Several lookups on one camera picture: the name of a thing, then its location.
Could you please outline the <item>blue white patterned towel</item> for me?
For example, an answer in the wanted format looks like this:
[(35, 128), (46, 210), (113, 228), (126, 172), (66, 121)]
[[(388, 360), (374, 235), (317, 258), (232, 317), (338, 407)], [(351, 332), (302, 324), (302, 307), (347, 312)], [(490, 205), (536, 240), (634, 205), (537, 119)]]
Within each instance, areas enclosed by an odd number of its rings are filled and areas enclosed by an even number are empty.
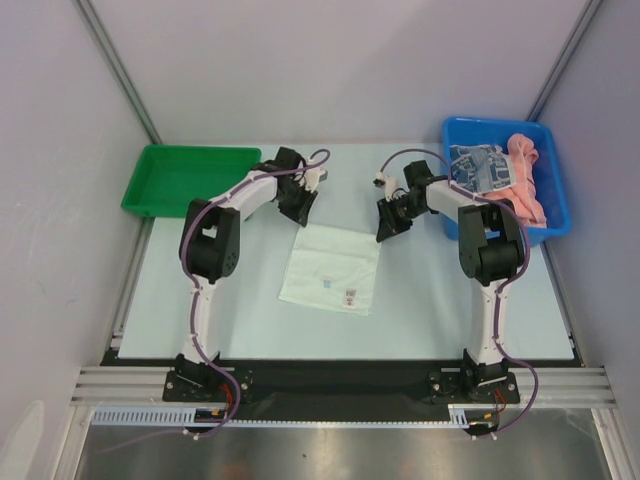
[(451, 177), (467, 191), (486, 194), (516, 184), (513, 163), (499, 145), (452, 145), (449, 153)]

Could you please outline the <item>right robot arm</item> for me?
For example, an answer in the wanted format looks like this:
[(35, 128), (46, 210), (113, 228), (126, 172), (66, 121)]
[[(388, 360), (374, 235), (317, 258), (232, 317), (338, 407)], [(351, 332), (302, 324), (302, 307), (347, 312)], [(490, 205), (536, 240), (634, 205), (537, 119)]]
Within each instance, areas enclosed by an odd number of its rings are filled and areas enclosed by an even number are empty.
[(487, 368), (501, 366), (506, 358), (501, 320), (510, 284), (528, 265), (526, 230), (510, 203), (485, 199), (436, 176), (424, 161), (407, 165), (404, 175), (405, 189), (382, 171), (374, 177), (374, 185), (384, 191), (377, 202), (376, 241), (408, 231), (413, 220), (426, 213), (457, 224), (458, 260), (472, 287), (472, 333), (464, 358), (475, 366), (462, 374), (460, 388), (469, 400), (484, 401), (497, 387)]

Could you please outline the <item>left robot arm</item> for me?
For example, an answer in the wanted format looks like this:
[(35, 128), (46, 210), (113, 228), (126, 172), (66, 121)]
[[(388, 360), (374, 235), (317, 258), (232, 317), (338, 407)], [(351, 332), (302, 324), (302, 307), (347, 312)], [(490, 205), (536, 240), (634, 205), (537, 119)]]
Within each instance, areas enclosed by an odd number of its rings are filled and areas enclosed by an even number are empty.
[(274, 159), (253, 165), (224, 193), (190, 202), (178, 251), (192, 283), (188, 333), (179, 354), (187, 364), (209, 365), (220, 353), (210, 333), (223, 286), (240, 260), (241, 224), (263, 205), (275, 203), (282, 215), (306, 227), (329, 158), (327, 149), (305, 158), (281, 147)]

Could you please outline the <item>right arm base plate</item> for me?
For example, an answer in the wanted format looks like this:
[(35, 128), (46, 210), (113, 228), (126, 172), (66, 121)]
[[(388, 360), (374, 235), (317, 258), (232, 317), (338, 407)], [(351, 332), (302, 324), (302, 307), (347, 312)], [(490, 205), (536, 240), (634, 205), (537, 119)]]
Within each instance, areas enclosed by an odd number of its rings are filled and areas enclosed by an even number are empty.
[(498, 381), (475, 385), (459, 369), (441, 369), (429, 373), (428, 400), (432, 404), (490, 404), (498, 401), (518, 404), (520, 393), (516, 376), (509, 372)]

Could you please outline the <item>white terry towel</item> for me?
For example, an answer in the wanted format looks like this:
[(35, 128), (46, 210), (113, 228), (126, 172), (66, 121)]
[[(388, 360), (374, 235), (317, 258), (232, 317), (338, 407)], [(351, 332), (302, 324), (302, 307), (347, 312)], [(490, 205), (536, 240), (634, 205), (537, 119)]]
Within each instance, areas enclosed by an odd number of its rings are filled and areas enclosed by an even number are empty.
[(279, 299), (359, 316), (370, 314), (380, 244), (370, 233), (323, 225), (301, 227)]

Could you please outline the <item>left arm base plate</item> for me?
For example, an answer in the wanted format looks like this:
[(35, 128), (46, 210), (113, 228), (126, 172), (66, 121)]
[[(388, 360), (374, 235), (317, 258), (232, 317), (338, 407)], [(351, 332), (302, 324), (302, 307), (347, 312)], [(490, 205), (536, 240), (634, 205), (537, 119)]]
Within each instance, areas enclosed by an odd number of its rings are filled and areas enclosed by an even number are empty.
[[(235, 379), (239, 386), (240, 403), (251, 403), (256, 399), (253, 372), (246, 361), (216, 357), (214, 364)], [(226, 391), (235, 399), (236, 389), (231, 380), (204, 362), (194, 363), (179, 354), (166, 375), (162, 400), (174, 403), (221, 402)]]

